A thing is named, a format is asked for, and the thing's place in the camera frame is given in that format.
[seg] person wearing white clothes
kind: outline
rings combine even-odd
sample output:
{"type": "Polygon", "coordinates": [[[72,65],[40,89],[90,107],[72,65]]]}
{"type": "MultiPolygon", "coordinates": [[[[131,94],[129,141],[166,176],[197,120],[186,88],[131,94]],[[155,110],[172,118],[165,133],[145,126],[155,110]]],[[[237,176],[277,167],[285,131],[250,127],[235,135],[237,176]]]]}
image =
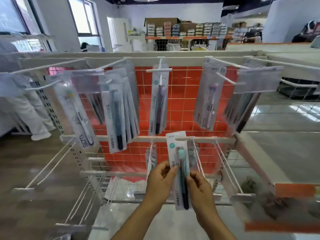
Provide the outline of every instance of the person wearing white clothes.
{"type": "MultiPolygon", "coordinates": [[[[18,52],[17,48],[9,41],[0,39],[0,72],[14,72],[20,70],[18,56],[12,54],[18,52]]],[[[30,88],[31,78],[15,74],[12,77],[19,88],[30,88]]],[[[35,91],[25,91],[20,96],[6,96],[6,100],[20,119],[29,127],[33,141],[42,140],[51,136],[49,131],[55,126],[47,114],[47,111],[35,91]]]]}

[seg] window frame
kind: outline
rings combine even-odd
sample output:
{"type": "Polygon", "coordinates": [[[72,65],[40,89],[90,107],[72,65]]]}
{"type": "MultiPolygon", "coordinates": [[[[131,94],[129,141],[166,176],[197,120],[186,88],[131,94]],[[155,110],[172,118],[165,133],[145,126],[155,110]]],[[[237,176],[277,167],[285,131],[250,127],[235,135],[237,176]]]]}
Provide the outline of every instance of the window frame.
{"type": "Polygon", "coordinates": [[[86,19],[87,19],[87,22],[88,22],[88,27],[89,27],[90,33],[79,33],[78,32],[78,28],[77,28],[76,20],[74,18],[73,12],[72,12],[71,4],[70,4],[70,1],[68,0],[68,5],[69,5],[70,11],[71,11],[73,23],[74,23],[75,29],[77,31],[78,37],[98,37],[99,41],[100,41],[100,44],[102,44],[93,2],[91,2],[89,0],[80,0],[80,1],[83,4],[83,8],[84,8],[84,11],[85,11],[85,15],[86,15],[86,19]],[[95,24],[95,28],[97,30],[97,34],[92,34],[92,30],[91,30],[91,26],[90,26],[90,22],[89,22],[89,19],[88,19],[88,14],[87,14],[87,10],[86,10],[86,6],[85,5],[91,6],[92,14],[93,14],[93,18],[94,18],[94,24],[95,24]]]}
{"type": "MultiPolygon", "coordinates": [[[[22,13],[21,13],[21,10],[19,9],[19,6],[17,4],[17,1],[16,0],[11,0],[12,2],[12,5],[15,9],[15,11],[17,12],[17,15],[19,17],[19,20],[23,26],[23,29],[25,30],[25,32],[17,32],[17,33],[20,33],[20,34],[23,34],[23,35],[29,35],[30,34],[30,30],[29,28],[27,27],[27,24],[26,24],[26,21],[24,20],[24,17],[22,16],[22,13]]],[[[0,35],[10,35],[11,32],[0,32],[0,35]]]]}

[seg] white pants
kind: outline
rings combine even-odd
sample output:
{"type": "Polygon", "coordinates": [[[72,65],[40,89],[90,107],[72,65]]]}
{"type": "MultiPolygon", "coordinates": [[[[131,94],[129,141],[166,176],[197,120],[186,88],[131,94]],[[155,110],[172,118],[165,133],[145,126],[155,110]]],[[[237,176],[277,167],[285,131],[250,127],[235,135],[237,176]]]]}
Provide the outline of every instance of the white pants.
{"type": "Polygon", "coordinates": [[[28,91],[21,96],[6,97],[6,99],[33,135],[48,132],[48,129],[54,128],[40,97],[35,91],[28,91]]]}

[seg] door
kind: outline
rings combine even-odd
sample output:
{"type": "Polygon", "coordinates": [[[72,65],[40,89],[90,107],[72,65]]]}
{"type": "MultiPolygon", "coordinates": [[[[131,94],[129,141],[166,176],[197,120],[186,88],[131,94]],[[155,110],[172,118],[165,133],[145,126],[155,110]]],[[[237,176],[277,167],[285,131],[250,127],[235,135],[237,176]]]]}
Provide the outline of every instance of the door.
{"type": "Polygon", "coordinates": [[[108,25],[114,52],[132,52],[132,46],[128,39],[129,20],[125,18],[108,17],[108,25]]]}

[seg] brown floor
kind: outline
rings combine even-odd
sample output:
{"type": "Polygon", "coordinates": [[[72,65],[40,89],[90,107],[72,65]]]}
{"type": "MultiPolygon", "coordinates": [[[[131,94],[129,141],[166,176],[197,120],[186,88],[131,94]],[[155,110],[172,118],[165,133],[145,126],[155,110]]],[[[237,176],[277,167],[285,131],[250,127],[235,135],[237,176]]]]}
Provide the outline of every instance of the brown floor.
{"type": "MultiPolygon", "coordinates": [[[[54,131],[52,137],[41,141],[32,141],[30,136],[5,135],[0,138],[0,239],[53,239],[57,233],[54,224],[64,223],[69,215],[86,184],[85,179],[79,177],[80,168],[72,154],[68,154],[34,191],[12,190],[26,187],[60,151],[63,144],[59,135],[54,131]]],[[[54,165],[50,165],[43,175],[54,165]]],[[[90,198],[88,191],[74,223],[80,222],[90,198]]],[[[95,200],[87,220],[89,224],[93,224],[98,209],[95,200]]],[[[73,239],[87,237],[88,232],[77,233],[73,239]]]]}

